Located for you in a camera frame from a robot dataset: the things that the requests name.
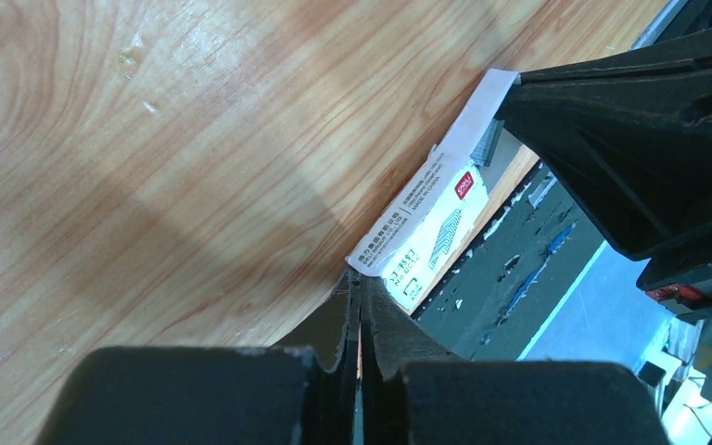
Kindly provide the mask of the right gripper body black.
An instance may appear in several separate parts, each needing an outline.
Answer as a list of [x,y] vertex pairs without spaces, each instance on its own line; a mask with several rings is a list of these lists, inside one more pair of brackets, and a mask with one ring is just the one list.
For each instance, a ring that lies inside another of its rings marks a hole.
[[682,321],[712,319],[712,235],[651,258],[636,286]]

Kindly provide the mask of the staple box with red mark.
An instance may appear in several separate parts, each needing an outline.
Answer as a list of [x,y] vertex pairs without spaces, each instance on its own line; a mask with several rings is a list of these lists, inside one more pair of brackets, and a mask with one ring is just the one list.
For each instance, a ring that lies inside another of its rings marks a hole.
[[347,257],[358,273],[383,281],[413,312],[489,201],[470,159],[431,153]]

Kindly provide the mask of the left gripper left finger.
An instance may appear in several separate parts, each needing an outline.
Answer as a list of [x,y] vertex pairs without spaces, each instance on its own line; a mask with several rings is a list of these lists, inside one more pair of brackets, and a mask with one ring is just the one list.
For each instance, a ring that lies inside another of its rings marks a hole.
[[358,275],[269,347],[105,347],[61,389],[41,444],[349,444]]

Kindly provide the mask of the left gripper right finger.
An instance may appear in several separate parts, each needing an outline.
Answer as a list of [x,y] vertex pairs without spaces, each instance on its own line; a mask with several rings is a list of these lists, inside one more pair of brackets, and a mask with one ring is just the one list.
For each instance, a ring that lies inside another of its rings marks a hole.
[[368,444],[665,444],[647,389],[610,362],[470,362],[359,279]]

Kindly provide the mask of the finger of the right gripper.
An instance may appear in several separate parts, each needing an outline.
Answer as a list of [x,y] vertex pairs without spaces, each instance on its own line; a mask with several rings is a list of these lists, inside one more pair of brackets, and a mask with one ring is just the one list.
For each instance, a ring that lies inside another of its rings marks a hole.
[[497,117],[627,258],[712,235],[712,28],[524,72]]

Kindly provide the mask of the small grey staple box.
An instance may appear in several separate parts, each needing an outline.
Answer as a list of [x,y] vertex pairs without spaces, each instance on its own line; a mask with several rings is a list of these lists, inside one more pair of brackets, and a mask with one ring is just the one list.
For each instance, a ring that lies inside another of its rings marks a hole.
[[518,154],[520,142],[497,119],[509,89],[520,84],[516,71],[490,69],[466,101],[435,150],[461,164],[472,161],[493,191]]

